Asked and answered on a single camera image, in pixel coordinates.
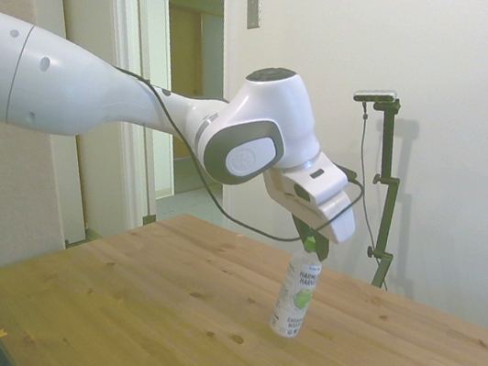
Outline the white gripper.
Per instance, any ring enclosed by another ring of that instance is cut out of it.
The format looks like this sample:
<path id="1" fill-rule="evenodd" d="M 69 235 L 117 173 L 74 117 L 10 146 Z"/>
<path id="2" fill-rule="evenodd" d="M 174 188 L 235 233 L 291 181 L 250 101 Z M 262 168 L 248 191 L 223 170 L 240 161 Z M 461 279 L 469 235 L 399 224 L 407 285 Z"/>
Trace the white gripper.
<path id="1" fill-rule="evenodd" d="M 330 240 L 341 243 L 354 234 L 355 221 L 350 199 L 344 192 L 347 175 L 335 166 L 323 152 L 302 166 L 284 170 L 283 189 L 278 203 L 293 214 L 300 239 L 306 240 L 316 229 L 316 254 L 326 260 Z"/>

